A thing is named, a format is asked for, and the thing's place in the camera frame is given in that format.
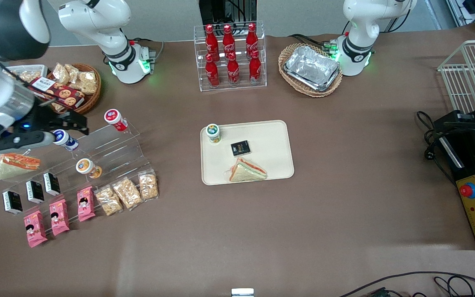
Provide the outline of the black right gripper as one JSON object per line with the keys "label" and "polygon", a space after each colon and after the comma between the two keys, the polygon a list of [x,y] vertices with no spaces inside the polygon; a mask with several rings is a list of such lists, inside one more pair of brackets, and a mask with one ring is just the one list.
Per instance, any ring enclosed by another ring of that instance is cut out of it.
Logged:
{"label": "black right gripper", "polygon": [[28,133],[34,131],[50,132],[53,130],[77,130],[83,135],[89,135],[87,117],[75,112],[66,111],[56,113],[51,108],[33,108],[22,119],[17,121],[17,133]]}

